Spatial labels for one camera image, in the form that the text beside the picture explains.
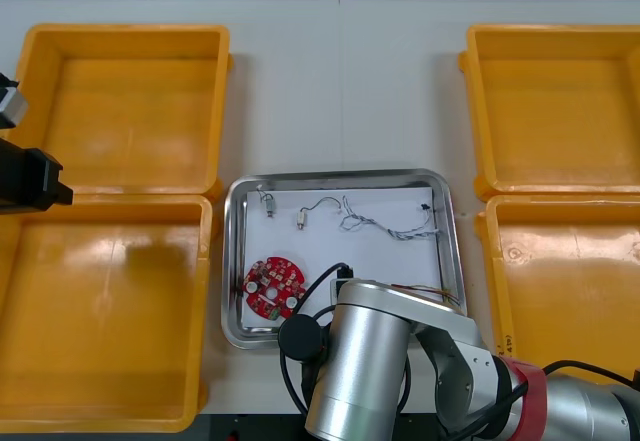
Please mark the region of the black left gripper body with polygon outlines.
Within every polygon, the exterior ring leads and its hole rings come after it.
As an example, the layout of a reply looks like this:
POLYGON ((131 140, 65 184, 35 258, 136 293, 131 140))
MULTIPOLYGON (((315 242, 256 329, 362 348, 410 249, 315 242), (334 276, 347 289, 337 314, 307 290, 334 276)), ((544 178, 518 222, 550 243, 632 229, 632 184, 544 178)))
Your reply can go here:
POLYGON ((63 204, 62 165, 37 148, 1 141, 1 214, 46 211, 63 204))

